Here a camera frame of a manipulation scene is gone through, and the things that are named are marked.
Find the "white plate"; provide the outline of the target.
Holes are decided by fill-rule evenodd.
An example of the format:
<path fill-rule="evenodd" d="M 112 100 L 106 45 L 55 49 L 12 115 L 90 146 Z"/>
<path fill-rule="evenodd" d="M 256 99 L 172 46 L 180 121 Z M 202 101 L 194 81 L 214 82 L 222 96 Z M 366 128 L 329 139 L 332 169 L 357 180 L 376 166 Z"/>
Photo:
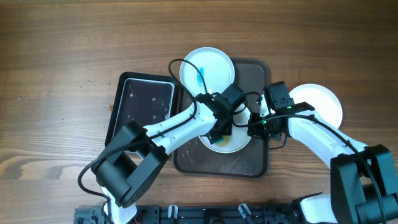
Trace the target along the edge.
<path fill-rule="evenodd" d="M 311 83 L 303 84 L 291 90 L 289 95 L 295 103 L 307 102 L 313 106 L 334 128 L 340 127 L 343 120 L 343 108 L 336 95 L 326 87 Z"/>
<path fill-rule="evenodd" d="M 248 124 L 250 114 L 251 114 L 250 110 L 248 108 L 245 108 L 242 112 L 233 116 L 234 122 L 237 125 Z M 232 152 L 239 151 L 244 146 L 246 146 L 249 143 L 249 141 L 251 140 L 251 137 L 248 136 L 248 128 L 247 127 L 236 127 L 235 125 L 232 125 L 230 142 L 226 147 L 218 147 L 215 144 L 211 144 L 209 139 L 205 136 L 200 136 L 199 138 L 200 138 L 200 141 L 208 149 L 211 149 L 212 151 L 215 151 L 218 153 L 224 153 L 224 154 L 229 154 Z"/>

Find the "pale blue plate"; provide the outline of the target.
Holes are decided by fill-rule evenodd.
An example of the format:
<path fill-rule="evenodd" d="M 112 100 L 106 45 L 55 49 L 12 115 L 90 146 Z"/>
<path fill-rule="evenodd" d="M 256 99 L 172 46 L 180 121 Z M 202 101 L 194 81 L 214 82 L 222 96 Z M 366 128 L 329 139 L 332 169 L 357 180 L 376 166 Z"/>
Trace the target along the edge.
<path fill-rule="evenodd" d="M 193 95 L 202 93 L 222 93 L 234 83 L 235 69 L 232 60 L 221 50 L 213 47 L 202 47 L 190 52 L 180 66 L 180 81 Z"/>

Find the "green yellow sponge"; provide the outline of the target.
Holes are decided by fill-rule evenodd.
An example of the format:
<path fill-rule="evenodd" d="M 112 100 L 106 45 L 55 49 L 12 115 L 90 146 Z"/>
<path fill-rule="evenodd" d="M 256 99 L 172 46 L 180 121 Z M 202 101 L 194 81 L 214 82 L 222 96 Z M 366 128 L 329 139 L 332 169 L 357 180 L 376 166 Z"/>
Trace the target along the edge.
<path fill-rule="evenodd" d="M 218 139 L 214 139 L 213 144 L 218 147 L 226 147 L 230 142 L 230 137 L 231 136 L 222 136 Z"/>

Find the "white plate front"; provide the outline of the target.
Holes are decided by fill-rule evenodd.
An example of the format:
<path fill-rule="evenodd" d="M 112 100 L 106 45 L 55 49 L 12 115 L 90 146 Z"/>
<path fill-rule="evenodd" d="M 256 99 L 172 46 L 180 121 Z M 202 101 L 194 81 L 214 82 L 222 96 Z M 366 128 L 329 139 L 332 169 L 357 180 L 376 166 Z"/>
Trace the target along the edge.
<path fill-rule="evenodd" d="M 343 108 L 336 95 L 326 87 L 311 83 L 303 84 L 291 90 L 289 95 L 295 103 L 307 102 L 313 106 L 334 128 L 340 127 L 343 120 Z"/>

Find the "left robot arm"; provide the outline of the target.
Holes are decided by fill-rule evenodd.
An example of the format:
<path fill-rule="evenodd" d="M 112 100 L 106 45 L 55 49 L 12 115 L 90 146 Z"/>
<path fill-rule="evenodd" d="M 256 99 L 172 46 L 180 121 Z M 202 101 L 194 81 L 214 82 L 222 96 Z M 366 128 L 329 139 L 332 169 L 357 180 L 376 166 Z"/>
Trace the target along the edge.
<path fill-rule="evenodd" d="M 153 184 L 169 155 L 193 138 L 219 139 L 231 134 L 231 117 L 243 103 L 244 93 L 231 84 L 222 93 L 193 97 L 184 111 L 163 122 L 125 125 L 91 166 L 107 200 L 111 223 L 128 223 L 135 203 Z"/>

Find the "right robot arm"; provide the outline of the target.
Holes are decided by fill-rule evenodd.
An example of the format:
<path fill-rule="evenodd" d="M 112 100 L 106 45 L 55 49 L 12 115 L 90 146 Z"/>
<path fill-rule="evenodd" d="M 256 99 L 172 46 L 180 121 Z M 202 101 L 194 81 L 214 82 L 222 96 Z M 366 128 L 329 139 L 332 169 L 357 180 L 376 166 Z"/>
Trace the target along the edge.
<path fill-rule="evenodd" d="M 397 218 L 397 172 L 392 154 L 339 130 L 343 109 L 336 95 L 317 84 L 288 91 L 284 82 L 263 89 L 261 110 L 248 133 L 266 140 L 285 134 L 307 146 L 330 169 L 330 193 L 302 199 L 307 223 L 386 223 Z"/>

